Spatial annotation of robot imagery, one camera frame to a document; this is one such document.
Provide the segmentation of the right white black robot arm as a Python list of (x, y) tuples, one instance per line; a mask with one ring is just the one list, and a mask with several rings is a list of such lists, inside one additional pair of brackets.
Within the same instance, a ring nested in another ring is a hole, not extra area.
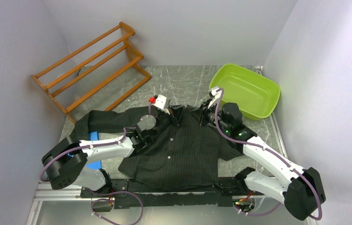
[(236, 174), (236, 191), (242, 195), (259, 192), (277, 200), (298, 220), (308, 217), (322, 219), (321, 205), (326, 201), (319, 172), (305, 169), (291, 162), (266, 144), (257, 133), (242, 121), (242, 113), (235, 103), (219, 109), (215, 100), (207, 100), (199, 107), (199, 124), (213, 125), (229, 146), (266, 168), (271, 176), (246, 167)]

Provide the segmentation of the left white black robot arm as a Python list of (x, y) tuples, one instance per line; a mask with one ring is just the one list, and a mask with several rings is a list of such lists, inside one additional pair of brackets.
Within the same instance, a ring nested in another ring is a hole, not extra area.
[(53, 190), (76, 185), (90, 189), (100, 197), (113, 190), (109, 174), (104, 169), (91, 169), (88, 164), (109, 159), (128, 158), (147, 151), (169, 126), (178, 127), (182, 105), (158, 108), (155, 115), (144, 115), (133, 127), (125, 127), (117, 138), (85, 141), (69, 135), (53, 147), (43, 158), (41, 181), (49, 182)]

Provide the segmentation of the black pinstriped shirt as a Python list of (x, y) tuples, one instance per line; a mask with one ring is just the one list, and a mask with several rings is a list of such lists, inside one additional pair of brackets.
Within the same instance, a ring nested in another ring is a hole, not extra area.
[[(146, 106), (124, 112), (92, 110), (75, 123), (72, 134), (78, 140), (88, 140), (94, 131), (121, 133), (147, 113)], [(167, 126), (140, 155), (124, 158), (118, 171), (157, 190), (179, 190), (217, 183), (218, 160), (240, 156), (242, 153), (232, 148), (215, 127), (200, 126), (194, 108), (188, 106), (178, 127)]]

